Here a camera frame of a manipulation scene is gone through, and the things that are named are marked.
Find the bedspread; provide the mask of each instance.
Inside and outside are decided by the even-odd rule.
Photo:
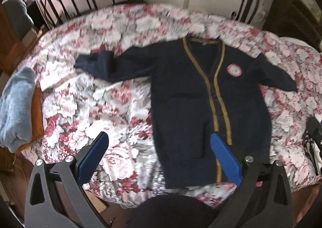
[[[148,78],[111,84],[73,69],[79,53],[106,49],[119,55],[131,46],[175,40],[187,33],[220,36],[252,57],[262,52],[295,79],[298,93],[261,86],[273,125],[270,157],[284,163],[293,191],[316,183],[319,177],[305,156],[302,136],[306,118],[322,114],[321,54],[243,23],[163,4],[108,7],[73,19],[40,39],[19,67],[33,67],[38,81],[53,73],[60,80],[43,92],[45,135],[23,155],[33,163],[39,158],[59,162],[105,131],[109,148],[84,189],[122,207],[135,207],[165,193],[194,196],[212,207],[223,202],[234,184],[165,189],[153,142]]]

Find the light blue towel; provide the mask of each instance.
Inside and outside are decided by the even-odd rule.
[[[31,141],[34,80],[33,70],[23,67],[10,77],[0,98],[0,145],[10,152]]]

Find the embroidered badge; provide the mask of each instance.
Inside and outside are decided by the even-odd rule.
[[[233,77],[239,77],[243,73],[241,67],[234,63],[228,65],[227,72]]]

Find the pink floral pattern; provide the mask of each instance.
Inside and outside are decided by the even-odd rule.
[[[223,202],[235,185],[165,189],[153,141],[147,78],[111,84],[73,69],[78,53],[107,49],[120,55],[132,46],[175,40],[187,33],[220,36],[251,57],[262,52],[295,79],[298,93],[261,86],[273,124],[271,160],[284,163],[293,191],[316,183],[319,176],[305,156],[303,134],[306,118],[322,114],[321,54],[243,23],[162,4],[108,7],[73,19],[40,39],[19,67],[33,67],[39,82],[53,72],[59,78],[43,92],[45,135],[23,155],[33,163],[38,158],[59,162],[105,131],[110,147],[84,189],[122,207],[135,207],[165,193],[193,196],[212,207]]]

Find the cardigan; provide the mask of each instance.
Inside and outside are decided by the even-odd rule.
[[[153,136],[166,188],[227,180],[210,136],[242,155],[269,163],[271,119],[259,84],[297,91],[263,54],[252,58],[221,40],[198,38],[131,47],[120,56],[79,55],[75,68],[118,82],[149,76]]]

